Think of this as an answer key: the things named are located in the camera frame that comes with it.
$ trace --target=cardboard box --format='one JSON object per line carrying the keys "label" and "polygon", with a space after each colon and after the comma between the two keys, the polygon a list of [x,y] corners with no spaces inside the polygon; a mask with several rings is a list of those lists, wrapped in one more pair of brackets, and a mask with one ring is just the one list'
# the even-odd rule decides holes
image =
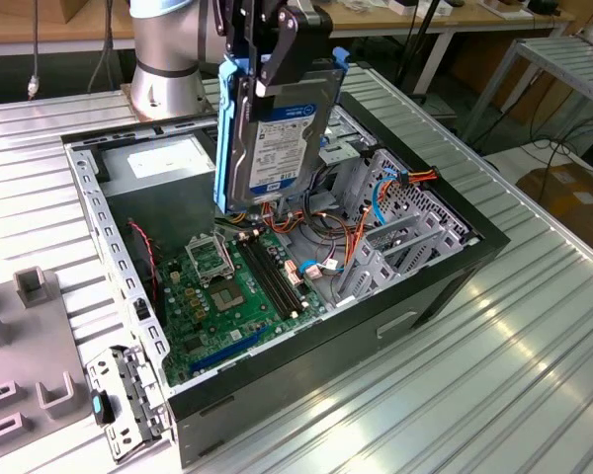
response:
{"label": "cardboard box", "polygon": [[[544,175],[533,170],[517,186],[536,200]],[[593,249],[593,173],[573,163],[551,167],[540,205]]]}
{"label": "cardboard box", "polygon": [[[88,0],[38,0],[38,16],[41,22],[68,23],[86,3]],[[0,13],[32,18],[33,0],[0,0]]]}

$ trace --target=green circuit board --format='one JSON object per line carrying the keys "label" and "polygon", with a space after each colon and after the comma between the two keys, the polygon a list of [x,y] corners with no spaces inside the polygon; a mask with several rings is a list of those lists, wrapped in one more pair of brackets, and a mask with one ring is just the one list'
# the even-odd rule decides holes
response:
{"label": "green circuit board", "polygon": [[[276,252],[282,260],[288,258],[274,234],[267,232],[259,237],[259,241],[264,248]],[[235,242],[227,241],[224,247],[235,267],[235,273],[232,279],[215,278],[209,287],[200,284],[187,253],[158,265],[165,286],[166,324],[163,331],[170,346],[164,369],[172,386],[201,373],[192,370],[195,362],[206,361],[207,357],[222,350],[233,351],[229,357],[207,368],[218,365],[325,312],[317,294],[304,283],[301,286],[304,290],[295,294],[306,301],[308,307],[295,319],[282,319],[239,254]],[[173,279],[172,268],[181,269]],[[283,268],[280,272],[287,278]],[[242,344],[246,347],[236,351],[238,345]]]}

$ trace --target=motherboard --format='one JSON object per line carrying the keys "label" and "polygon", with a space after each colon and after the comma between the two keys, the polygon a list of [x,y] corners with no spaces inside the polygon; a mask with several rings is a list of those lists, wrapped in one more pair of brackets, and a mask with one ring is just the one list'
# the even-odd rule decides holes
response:
{"label": "motherboard", "polygon": [[[204,239],[206,244],[195,247],[203,252],[190,253],[188,246],[187,252],[158,265],[163,331],[171,348],[164,369],[172,386],[325,312],[307,282],[290,282],[285,270],[290,258],[272,232],[249,242],[227,241],[221,234]],[[204,277],[211,267],[228,264],[232,275]]]}

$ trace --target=hard drive label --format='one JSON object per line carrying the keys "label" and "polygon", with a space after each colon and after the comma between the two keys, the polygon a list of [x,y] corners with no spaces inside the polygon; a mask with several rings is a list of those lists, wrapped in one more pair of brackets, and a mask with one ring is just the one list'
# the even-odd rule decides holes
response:
{"label": "hard drive label", "polygon": [[250,190],[257,195],[280,190],[295,181],[303,162],[306,129],[312,125],[316,104],[274,109],[270,119],[260,121]]}

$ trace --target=sticker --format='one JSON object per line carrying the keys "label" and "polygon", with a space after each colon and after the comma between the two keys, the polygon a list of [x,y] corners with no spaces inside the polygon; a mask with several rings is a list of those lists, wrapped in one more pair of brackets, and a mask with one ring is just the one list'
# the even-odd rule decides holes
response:
{"label": "sticker", "polygon": [[569,175],[566,171],[552,171],[551,172],[555,178],[565,185],[570,185],[571,183],[575,183],[575,178]]}
{"label": "sticker", "polygon": [[191,169],[196,175],[213,169],[209,155],[196,137],[132,153],[128,156],[127,162],[139,179],[183,168]]}
{"label": "sticker", "polygon": [[270,119],[260,121],[255,157],[250,172],[250,190],[260,195],[293,183],[303,163],[305,130],[314,122],[316,105],[274,109]]}
{"label": "sticker", "polygon": [[577,197],[583,204],[593,204],[593,195],[590,193],[573,193],[573,195]]}

